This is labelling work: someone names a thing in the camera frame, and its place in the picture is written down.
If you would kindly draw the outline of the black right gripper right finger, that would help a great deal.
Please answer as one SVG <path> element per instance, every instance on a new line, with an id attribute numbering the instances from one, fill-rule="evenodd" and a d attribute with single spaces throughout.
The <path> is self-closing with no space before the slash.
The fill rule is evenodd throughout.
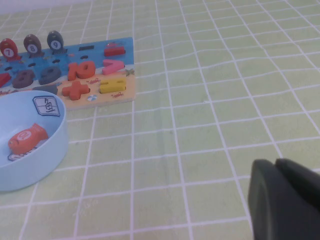
<path id="1" fill-rule="evenodd" d="M 275 166 L 305 200 L 320 199 L 320 175 L 287 158 L 278 158 Z"/>

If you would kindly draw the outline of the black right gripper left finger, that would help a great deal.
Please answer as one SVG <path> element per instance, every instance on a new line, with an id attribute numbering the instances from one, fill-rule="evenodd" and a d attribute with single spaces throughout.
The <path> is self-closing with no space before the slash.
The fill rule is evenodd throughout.
<path id="1" fill-rule="evenodd" d="M 256 159 L 251 166 L 248 208 L 253 238 L 318 240 L 320 199 L 301 197 L 275 163 Z"/>

